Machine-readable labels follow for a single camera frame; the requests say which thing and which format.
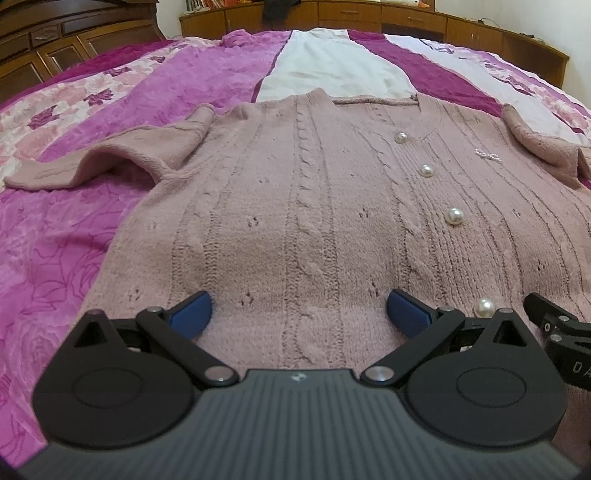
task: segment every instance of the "knit sweater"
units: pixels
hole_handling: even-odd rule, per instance
[[[571,188],[585,154],[563,149],[554,168],[566,186],[540,168],[550,147],[536,157],[511,133],[516,115],[315,90],[217,118],[202,106],[178,125],[24,165],[7,184],[73,186],[103,163],[136,162],[157,185],[119,228],[83,310],[130,317],[203,289],[215,306],[198,344],[241,374],[358,373],[404,341],[385,313],[393,288],[468,315],[489,297],[526,323],[522,301],[535,291],[591,318],[591,199]],[[396,143],[401,131],[408,140]],[[520,132],[524,143],[535,135]],[[422,164],[433,177],[419,175]],[[463,224],[446,223],[450,207]],[[583,460],[589,396],[572,389],[570,400],[556,442]]]

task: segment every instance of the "blue gripper pad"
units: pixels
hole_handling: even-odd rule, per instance
[[[398,330],[412,338],[433,323],[437,311],[396,289],[388,296],[388,317]]]
[[[173,307],[166,315],[168,324],[192,340],[205,330],[212,317],[212,298],[206,291],[197,292]]]

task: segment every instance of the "metal screw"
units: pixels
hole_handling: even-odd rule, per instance
[[[387,382],[394,377],[394,370],[390,367],[376,365],[374,367],[369,367],[365,371],[365,376],[374,382]]]
[[[234,370],[230,367],[223,367],[221,365],[209,367],[205,370],[205,376],[212,382],[225,382],[226,380],[230,380],[233,375]]]
[[[306,378],[308,378],[308,375],[306,375],[306,374],[304,374],[302,372],[298,372],[298,373],[296,373],[296,374],[294,374],[294,375],[291,376],[291,379],[294,382],[298,382],[298,383],[299,382],[303,382]]]

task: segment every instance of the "white wall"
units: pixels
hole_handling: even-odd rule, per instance
[[[436,0],[440,12],[542,38],[570,56],[563,89],[591,106],[590,0]]]
[[[167,38],[178,37],[181,34],[179,16],[187,11],[185,0],[159,0],[156,5],[158,26]]]

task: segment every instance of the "magenta stripe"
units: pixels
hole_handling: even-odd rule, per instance
[[[250,102],[289,32],[224,38],[219,47],[186,47],[125,97],[69,130],[38,159],[48,162],[127,128],[162,126],[186,118],[202,103],[220,112]]]
[[[267,74],[264,77],[261,77],[261,80],[259,80],[256,83],[256,85],[255,85],[255,91],[252,94],[251,103],[255,103],[256,102],[256,97],[258,97],[258,94],[261,91],[261,86],[262,86],[263,80],[265,80],[265,78],[267,78],[271,74],[271,72],[273,71],[273,69],[275,68],[275,64],[277,63],[277,59],[279,58],[279,55],[281,55],[281,52],[283,51],[283,49],[285,48],[285,46],[287,45],[287,42],[289,42],[292,33],[293,33],[293,30],[290,31],[290,34],[287,37],[287,40],[282,45],[282,47],[279,49],[279,51],[277,52],[277,55],[275,55],[275,58],[273,59],[273,62],[271,63],[271,68],[269,69],[269,71],[267,72]]]
[[[349,38],[403,69],[419,92],[501,117],[501,105],[496,99],[423,55],[390,43],[383,34],[349,30]]]

